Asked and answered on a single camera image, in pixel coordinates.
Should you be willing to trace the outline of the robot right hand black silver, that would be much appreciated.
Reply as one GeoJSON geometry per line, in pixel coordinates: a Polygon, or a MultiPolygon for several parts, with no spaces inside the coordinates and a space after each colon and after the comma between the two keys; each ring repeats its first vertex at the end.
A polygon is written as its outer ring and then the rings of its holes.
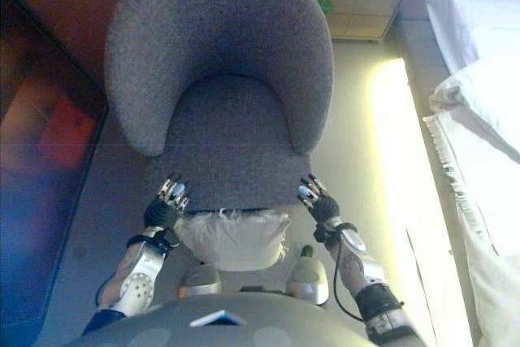
{"type": "Polygon", "coordinates": [[[309,174],[306,178],[301,178],[297,191],[297,199],[318,224],[325,224],[330,219],[340,216],[337,201],[329,194],[318,177],[309,174]]]}

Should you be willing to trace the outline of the robot left hand black silver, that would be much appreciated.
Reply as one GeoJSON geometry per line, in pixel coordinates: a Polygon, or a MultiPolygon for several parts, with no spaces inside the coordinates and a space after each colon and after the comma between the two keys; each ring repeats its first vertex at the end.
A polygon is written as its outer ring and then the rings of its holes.
{"type": "Polygon", "coordinates": [[[153,201],[146,207],[144,223],[148,227],[172,228],[189,204],[191,193],[181,175],[170,175],[159,186],[153,201]]]}

